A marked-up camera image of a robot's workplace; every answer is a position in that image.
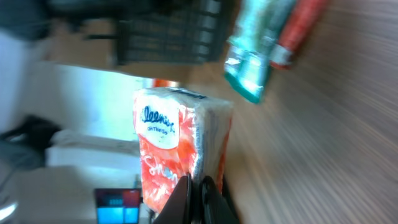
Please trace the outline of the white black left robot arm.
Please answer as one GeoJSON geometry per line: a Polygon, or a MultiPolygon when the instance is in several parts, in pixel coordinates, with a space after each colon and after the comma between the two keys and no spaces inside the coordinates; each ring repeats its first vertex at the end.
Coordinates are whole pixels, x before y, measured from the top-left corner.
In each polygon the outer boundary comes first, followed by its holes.
{"type": "Polygon", "coordinates": [[[1,161],[18,170],[33,170],[45,165],[45,150],[51,138],[62,130],[57,123],[28,115],[15,128],[1,133],[1,161]]]}

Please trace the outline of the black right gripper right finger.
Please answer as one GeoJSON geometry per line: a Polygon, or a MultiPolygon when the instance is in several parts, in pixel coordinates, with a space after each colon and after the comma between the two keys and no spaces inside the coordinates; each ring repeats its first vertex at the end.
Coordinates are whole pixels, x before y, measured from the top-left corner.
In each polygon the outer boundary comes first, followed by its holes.
{"type": "Polygon", "coordinates": [[[215,181],[206,176],[200,185],[201,222],[204,224],[239,224],[225,176],[222,189],[218,190],[215,181]]]}

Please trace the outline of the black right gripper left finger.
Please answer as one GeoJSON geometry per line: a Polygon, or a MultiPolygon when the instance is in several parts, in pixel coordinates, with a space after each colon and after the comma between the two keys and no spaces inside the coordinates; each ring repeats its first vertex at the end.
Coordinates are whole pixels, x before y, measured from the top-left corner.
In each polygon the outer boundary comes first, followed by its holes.
{"type": "Polygon", "coordinates": [[[190,202],[192,199],[192,178],[180,178],[167,203],[153,224],[189,224],[191,222],[190,202]]]}

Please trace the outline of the green glove package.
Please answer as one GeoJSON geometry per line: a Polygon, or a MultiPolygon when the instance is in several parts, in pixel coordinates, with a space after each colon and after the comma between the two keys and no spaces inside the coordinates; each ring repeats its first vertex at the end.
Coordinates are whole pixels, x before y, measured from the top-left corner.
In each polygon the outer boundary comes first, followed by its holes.
{"type": "Polygon", "coordinates": [[[271,52],[296,0],[243,0],[229,37],[224,75],[242,97],[258,104],[269,76],[271,52]]]}

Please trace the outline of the red white tissue pack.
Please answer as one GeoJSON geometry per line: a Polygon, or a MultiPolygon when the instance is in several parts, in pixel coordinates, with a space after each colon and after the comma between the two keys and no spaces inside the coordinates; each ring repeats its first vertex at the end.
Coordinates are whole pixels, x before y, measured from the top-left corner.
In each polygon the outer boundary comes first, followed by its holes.
{"type": "Polygon", "coordinates": [[[161,212],[185,175],[196,184],[210,176],[221,190],[233,103],[174,87],[143,88],[133,100],[144,203],[161,212]]]}

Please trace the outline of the red stick sachet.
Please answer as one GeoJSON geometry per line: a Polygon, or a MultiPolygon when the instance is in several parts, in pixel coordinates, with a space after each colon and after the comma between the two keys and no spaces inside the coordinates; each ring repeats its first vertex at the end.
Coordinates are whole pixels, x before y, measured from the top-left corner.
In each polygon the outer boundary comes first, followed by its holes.
{"type": "Polygon", "coordinates": [[[270,65],[276,69],[290,67],[294,55],[311,33],[329,0],[298,0],[285,26],[278,43],[270,56],[270,65]]]}

